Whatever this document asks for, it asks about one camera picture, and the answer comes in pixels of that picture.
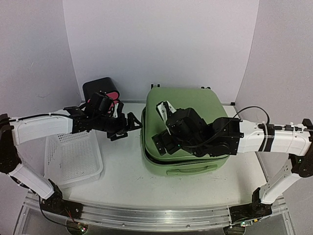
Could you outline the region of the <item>white perforated plastic basket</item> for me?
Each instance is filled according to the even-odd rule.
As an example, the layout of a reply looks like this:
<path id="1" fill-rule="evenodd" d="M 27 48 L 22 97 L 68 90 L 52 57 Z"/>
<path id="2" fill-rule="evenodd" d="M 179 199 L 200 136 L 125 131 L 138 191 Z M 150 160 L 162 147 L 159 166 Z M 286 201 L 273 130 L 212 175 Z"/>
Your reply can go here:
<path id="1" fill-rule="evenodd" d="M 97 181 L 103 169 L 94 130 L 46 138 L 44 176 L 60 189 Z"/>

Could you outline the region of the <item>green hard-shell suitcase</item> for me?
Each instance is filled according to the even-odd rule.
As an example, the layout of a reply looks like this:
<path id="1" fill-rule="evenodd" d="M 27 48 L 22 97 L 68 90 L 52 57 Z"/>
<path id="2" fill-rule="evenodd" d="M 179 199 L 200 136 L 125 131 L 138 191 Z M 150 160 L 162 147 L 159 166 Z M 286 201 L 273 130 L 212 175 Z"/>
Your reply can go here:
<path id="1" fill-rule="evenodd" d="M 143 124 L 141 144 L 146 168 L 158 176 L 184 176 L 207 173 L 222 167 L 228 160 L 228 155 L 218 157 L 205 155 L 198 158 L 182 149 L 172 155 L 159 154 L 152 137 L 166 129 L 157 113 L 157 105 L 162 101 L 169 101 L 175 109 L 193 108 L 206 123 L 227 116 L 219 98 L 209 88 L 154 86 L 148 93 L 146 106 L 141 114 Z"/>

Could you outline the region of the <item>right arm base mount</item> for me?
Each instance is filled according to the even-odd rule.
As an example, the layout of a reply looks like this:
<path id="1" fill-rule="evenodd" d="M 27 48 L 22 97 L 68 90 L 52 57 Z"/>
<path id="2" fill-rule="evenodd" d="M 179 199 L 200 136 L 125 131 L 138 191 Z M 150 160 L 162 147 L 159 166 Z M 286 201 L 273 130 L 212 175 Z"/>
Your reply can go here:
<path id="1" fill-rule="evenodd" d="M 231 224 L 236 225 L 245 221 L 260 219 L 272 214 L 272 204 L 261 202 L 259 196 L 252 197 L 252 202 L 229 208 Z"/>

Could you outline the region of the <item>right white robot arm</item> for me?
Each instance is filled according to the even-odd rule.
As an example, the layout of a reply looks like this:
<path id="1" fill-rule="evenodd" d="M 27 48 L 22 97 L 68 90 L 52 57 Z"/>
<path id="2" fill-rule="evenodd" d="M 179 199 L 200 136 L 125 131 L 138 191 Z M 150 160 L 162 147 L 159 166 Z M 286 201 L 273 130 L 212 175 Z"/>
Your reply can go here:
<path id="1" fill-rule="evenodd" d="M 246 206 L 251 217 L 264 211 L 266 204 L 301 178 L 313 175 L 313 125 L 275 125 L 254 123 L 239 118 L 221 117 L 210 124 L 178 120 L 166 123 L 166 129 L 152 137 L 160 155 L 184 150 L 196 157 L 237 155 L 248 152 L 288 154 L 288 160 L 270 181 L 258 189 L 259 198 Z"/>

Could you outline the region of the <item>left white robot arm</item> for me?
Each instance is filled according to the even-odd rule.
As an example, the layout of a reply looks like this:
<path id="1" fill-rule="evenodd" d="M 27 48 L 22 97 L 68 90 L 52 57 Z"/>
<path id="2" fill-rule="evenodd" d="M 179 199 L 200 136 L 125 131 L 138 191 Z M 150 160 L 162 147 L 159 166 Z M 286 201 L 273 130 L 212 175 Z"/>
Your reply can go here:
<path id="1" fill-rule="evenodd" d="M 67 107 L 56 112 L 26 117 L 0 116 L 0 172 L 26 185 L 42 199 L 47 206 L 61 214 L 66 209 L 57 185 L 38 174 L 18 152 L 18 146 L 54 135 L 74 135 L 92 130 L 105 132 L 111 141 L 127 137 L 130 131 L 142 128 L 142 123 L 129 112 L 92 111 L 87 113 L 79 107 Z"/>

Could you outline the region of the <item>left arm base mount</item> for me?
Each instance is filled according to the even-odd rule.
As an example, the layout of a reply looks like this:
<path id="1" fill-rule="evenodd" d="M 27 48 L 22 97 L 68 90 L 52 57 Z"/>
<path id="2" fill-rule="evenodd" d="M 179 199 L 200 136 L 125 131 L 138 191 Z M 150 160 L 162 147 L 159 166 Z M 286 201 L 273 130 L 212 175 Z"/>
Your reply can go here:
<path id="1" fill-rule="evenodd" d="M 67 216 L 74 220 L 80 219 L 83 212 L 83 204 L 64 199 L 42 199 L 40 207 L 45 212 Z"/>

